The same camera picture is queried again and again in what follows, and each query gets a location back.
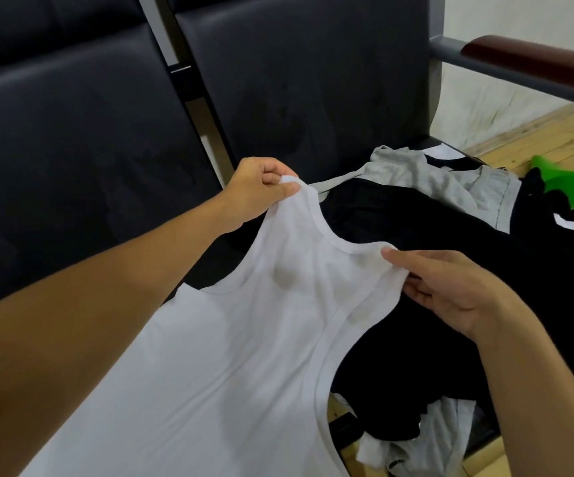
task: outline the armrest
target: armrest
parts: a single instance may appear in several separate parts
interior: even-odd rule
[[[574,51],[486,35],[467,43],[461,54],[506,69],[574,87]]]
[[[431,57],[574,102],[574,51],[488,35],[429,40]]]

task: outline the metal bar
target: metal bar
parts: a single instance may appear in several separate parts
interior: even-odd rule
[[[506,82],[512,82],[574,102],[574,87],[550,82],[549,80],[464,56],[461,54],[461,50],[465,45],[466,42],[461,40],[436,36],[430,39],[431,57],[451,65],[457,65],[464,69],[490,75],[490,77],[506,80]]]

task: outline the wooden floor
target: wooden floor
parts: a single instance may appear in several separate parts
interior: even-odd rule
[[[526,133],[523,136],[504,143],[479,158],[493,167],[506,167],[520,177],[526,175],[530,168],[530,159],[536,155],[545,156],[563,169],[574,170],[574,111],[565,111],[562,117],[546,121],[543,127],[538,125],[535,125],[535,130],[524,129]],[[335,420],[343,413],[346,413],[346,409],[331,398],[329,421]],[[376,471],[357,462],[356,452],[357,443],[342,451],[351,477],[386,477],[386,472]],[[501,438],[466,459],[461,469],[461,477],[467,476],[510,477]]]
[[[559,164],[562,169],[574,170],[574,112],[488,152],[480,159],[494,167],[506,167],[522,177],[530,168],[530,159],[536,155]]]

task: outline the white wall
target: white wall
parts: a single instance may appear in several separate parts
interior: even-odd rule
[[[446,0],[444,34],[464,41],[504,35],[574,49],[574,0]],[[470,147],[567,103],[444,64],[431,134]]]

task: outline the wooden armrest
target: wooden armrest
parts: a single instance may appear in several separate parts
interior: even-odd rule
[[[461,54],[574,87],[574,51],[507,37],[486,35],[467,43]]]

